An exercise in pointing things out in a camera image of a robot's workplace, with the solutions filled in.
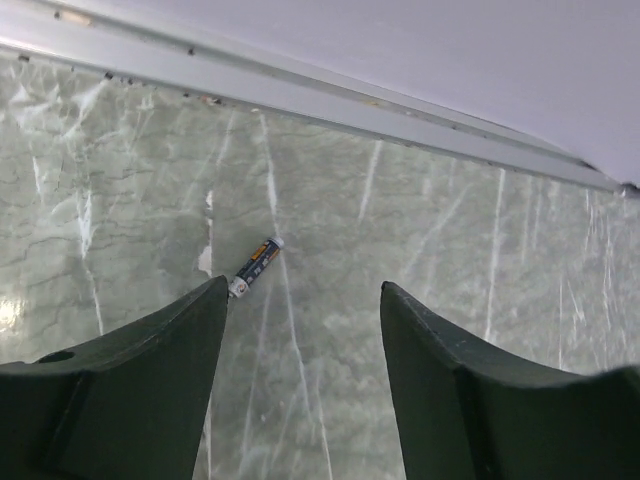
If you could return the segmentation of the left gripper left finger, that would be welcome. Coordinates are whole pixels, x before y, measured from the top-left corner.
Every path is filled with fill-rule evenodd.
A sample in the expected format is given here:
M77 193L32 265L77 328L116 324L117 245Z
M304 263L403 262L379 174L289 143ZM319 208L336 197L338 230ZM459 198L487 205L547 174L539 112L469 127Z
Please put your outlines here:
M1 368L5 479L189 479L228 310L224 277L93 340Z

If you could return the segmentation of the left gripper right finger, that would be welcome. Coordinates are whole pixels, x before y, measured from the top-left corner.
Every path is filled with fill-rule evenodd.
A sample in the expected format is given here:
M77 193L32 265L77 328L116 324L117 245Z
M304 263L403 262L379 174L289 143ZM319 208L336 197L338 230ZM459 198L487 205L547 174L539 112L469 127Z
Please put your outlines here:
M639 369L578 375L502 350L392 282L380 319L410 479L635 479Z

